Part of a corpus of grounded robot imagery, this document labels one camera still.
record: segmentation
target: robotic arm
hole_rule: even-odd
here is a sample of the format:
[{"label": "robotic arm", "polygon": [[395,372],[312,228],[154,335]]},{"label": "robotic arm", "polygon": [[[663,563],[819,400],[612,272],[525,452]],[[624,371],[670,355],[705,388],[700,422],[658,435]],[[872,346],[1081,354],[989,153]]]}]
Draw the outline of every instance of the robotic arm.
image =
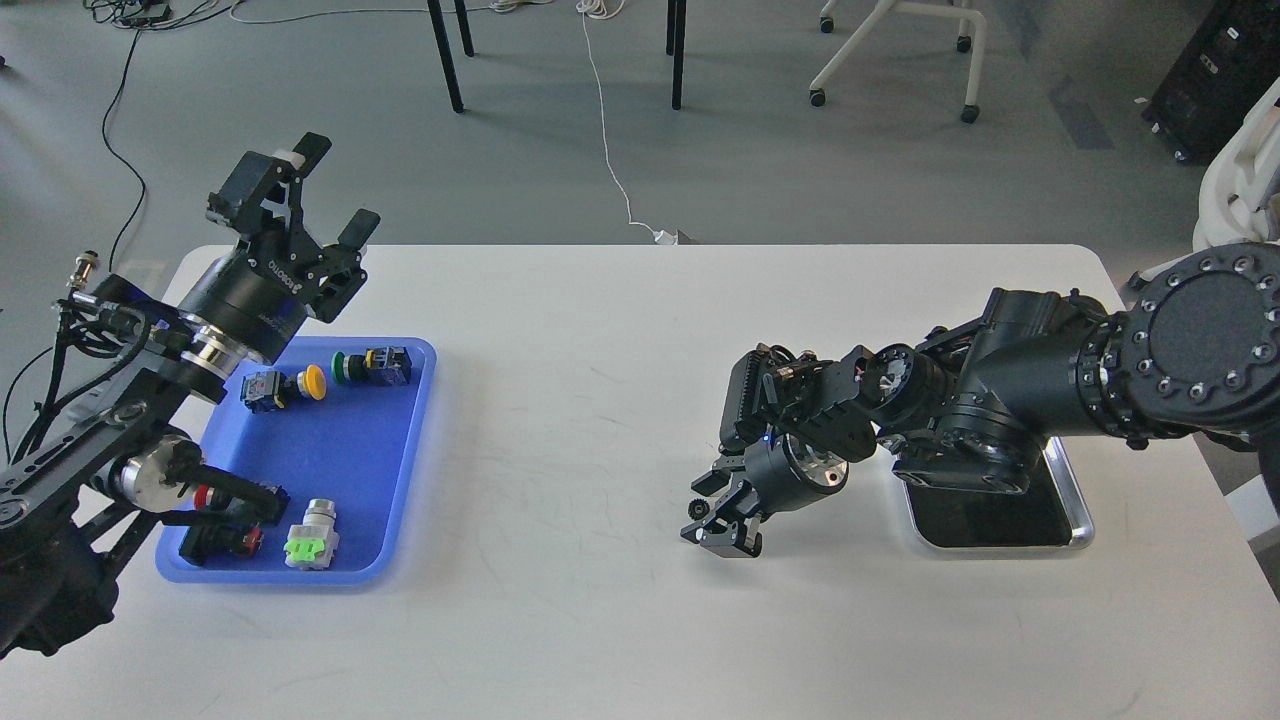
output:
[{"label": "robotic arm", "polygon": [[[288,505],[264,487],[204,464],[204,454],[169,424],[187,396],[216,404],[244,357],[275,361],[307,316],[332,322],[365,283],[360,250],[379,218],[358,210],[338,237],[319,246],[302,225],[302,181],[329,150],[307,133],[292,152],[246,152],[209,219],[239,232],[177,307],[147,297],[118,275],[84,292],[96,264],[82,255],[70,292],[59,302],[54,383],[0,474],[0,657],[14,647],[52,655],[111,620],[116,578],[157,523],[210,528],[275,524]],[[105,357],[111,368],[56,398],[68,346]],[[115,382],[78,413],[74,425],[45,442],[72,402]],[[81,486],[111,503],[77,527]],[[174,510],[206,487],[201,510]],[[137,512],[115,544],[91,543]]]},{"label": "robotic arm", "polygon": [[1280,507],[1277,278],[1280,247],[1224,246],[1162,273],[1125,313],[997,288],[980,318],[915,347],[832,361],[762,345],[733,366],[721,457],[692,483],[710,501],[690,503],[681,537],[759,556],[762,521],[835,495],[877,446],[913,501],[1029,496],[1057,436],[1143,450],[1201,430],[1257,450]]}]

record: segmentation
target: black table leg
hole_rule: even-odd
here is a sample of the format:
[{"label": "black table leg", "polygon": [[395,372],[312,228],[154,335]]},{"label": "black table leg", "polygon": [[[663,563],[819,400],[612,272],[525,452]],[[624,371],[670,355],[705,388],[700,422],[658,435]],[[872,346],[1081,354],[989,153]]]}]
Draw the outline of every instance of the black table leg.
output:
[{"label": "black table leg", "polygon": [[435,31],[435,46],[440,50],[440,65],[444,68],[444,83],[449,86],[449,104],[454,113],[462,111],[462,92],[458,90],[458,76],[453,70],[453,53],[449,51],[449,36],[444,32],[444,13],[440,0],[426,0],[431,13],[431,29]]},{"label": "black table leg", "polygon": [[676,0],[667,0],[667,54],[676,54]]},{"label": "black table leg", "polygon": [[471,20],[467,19],[467,6],[462,0],[453,0],[453,12],[458,15],[458,31],[462,32],[462,51],[467,58],[476,56],[476,49],[471,45]]},{"label": "black table leg", "polygon": [[680,96],[685,83],[685,3],[686,0],[672,0],[676,5],[675,22],[675,55],[676,68],[671,78],[671,109],[680,109]]}]

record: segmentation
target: white tabletop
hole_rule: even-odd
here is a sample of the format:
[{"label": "white tabletop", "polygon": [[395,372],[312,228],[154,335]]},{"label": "white tabletop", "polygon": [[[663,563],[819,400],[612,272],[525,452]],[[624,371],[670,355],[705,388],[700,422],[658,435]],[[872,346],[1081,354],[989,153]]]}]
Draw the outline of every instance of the white tabletop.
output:
[{"label": "white tabletop", "polygon": [[[183,263],[174,302],[225,252]],[[1075,286],[1068,246],[372,247],[312,334],[439,354],[397,557],[351,589],[178,585],[152,538],[116,620],[0,666],[5,717],[1274,717],[1280,606],[1194,443],[1069,438],[1097,538],[955,559],[887,456],[763,527],[677,536],[759,341],[838,357]],[[184,409],[197,430],[207,407]],[[287,479],[282,479],[287,486]]]}]

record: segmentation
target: floor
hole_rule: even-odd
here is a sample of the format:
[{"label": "floor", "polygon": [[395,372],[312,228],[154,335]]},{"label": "floor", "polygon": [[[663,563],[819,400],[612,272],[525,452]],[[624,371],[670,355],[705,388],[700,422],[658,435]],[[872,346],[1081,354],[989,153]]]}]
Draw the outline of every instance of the floor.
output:
[{"label": "floor", "polygon": [[[177,14],[196,4],[173,0]],[[364,5],[247,1],[237,15]],[[637,222],[701,243],[1079,243],[1120,286],[1189,250],[1203,170],[1175,164],[1139,113],[1210,5],[982,3],[991,35],[973,126],[959,122],[968,56],[954,23],[931,18],[891,15],[827,83],[827,105],[809,106],[809,79],[869,0],[842,3],[833,35],[818,32],[817,0],[690,3],[678,113],[666,3],[628,0],[588,29],[609,159]],[[189,250],[230,242],[204,219],[205,196],[243,151],[307,131],[334,142],[307,183],[319,238],[365,206],[383,217],[376,243],[652,242],[627,224],[605,165],[573,3],[468,17],[470,59],[447,18],[461,115],[425,13],[255,26],[224,14],[145,33],[108,126],[148,188],[116,270],[159,292]],[[0,379],[47,347],[72,260],[106,256],[137,201],[100,136],[132,40],[77,3],[0,0]],[[14,425],[40,384],[17,386]],[[1249,468],[1211,462],[1224,489]]]}]

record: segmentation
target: blue tray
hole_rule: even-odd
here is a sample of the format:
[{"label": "blue tray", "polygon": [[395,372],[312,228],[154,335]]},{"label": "blue tray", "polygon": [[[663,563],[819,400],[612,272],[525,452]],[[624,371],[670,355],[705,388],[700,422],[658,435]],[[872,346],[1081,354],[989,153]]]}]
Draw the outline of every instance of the blue tray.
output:
[{"label": "blue tray", "polygon": [[[334,382],[329,360],[335,351],[358,355],[379,346],[407,348],[413,364],[407,386]],[[292,501],[280,524],[262,528],[262,547],[253,557],[220,555],[210,557],[204,568],[178,555],[187,529],[165,528],[156,547],[156,569],[165,579],[355,585],[376,577],[390,561],[413,477],[435,348],[410,337],[296,337],[273,368],[298,373],[310,364],[323,368],[329,380],[323,401],[298,401],[285,410],[255,415],[239,401],[239,386],[246,374],[264,366],[241,363],[200,443],[209,465],[261,484],[283,486]],[[314,497],[337,503],[334,529],[340,541],[328,570],[297,570],[284,564],[284,541],[289,525],[302,523]]]}]

